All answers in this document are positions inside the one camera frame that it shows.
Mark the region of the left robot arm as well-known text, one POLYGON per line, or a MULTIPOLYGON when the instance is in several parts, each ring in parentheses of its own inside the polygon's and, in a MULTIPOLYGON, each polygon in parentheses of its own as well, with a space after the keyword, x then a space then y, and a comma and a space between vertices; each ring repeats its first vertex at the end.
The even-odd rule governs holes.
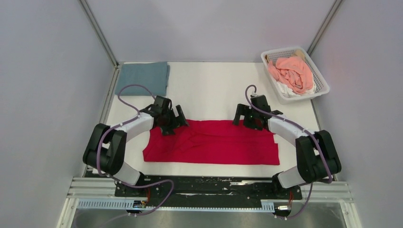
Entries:
POLYGON ((84 151, 83 162, 101 174, 127 184, 128 192, 139 197, 145 191, 145 183, 140 180, 142 173, 125 162, 126 143, 156 128, 167 136, 188 125, 182 107, 173 108, 171 99, 158 95, 152 104, 138 110, 129 120, 115 126, 97 124, 84 151))

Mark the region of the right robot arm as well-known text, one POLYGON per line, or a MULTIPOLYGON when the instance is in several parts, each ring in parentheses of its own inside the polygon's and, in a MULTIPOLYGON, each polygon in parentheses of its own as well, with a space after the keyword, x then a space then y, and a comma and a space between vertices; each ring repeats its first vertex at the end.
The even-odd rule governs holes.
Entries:
POLYGON ((248 102, 248 105, 237 105, 234 125, 239 125, 243 117, 245 127, 268 130, 296 149, 296 166, 273 176, 271 191, 275 197, 284 198, 295 186, 331 182, 332 176, 341 171, 342 165, 328 131, 310 131, 289 120, 282 112, 271 110, 264 95, 251 96, 248 102))

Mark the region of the red t shirt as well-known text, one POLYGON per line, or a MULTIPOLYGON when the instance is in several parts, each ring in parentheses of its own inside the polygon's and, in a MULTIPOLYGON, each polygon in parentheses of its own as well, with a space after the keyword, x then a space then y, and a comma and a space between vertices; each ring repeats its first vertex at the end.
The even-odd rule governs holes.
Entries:
POLYGON ((143 150, 146 162, 184 162, 231 165, 280 164, 278 144, 270 131, 247 128, 240 121, 188 120, 189 126, 163 135, 159 128, 150 131, 143 150))

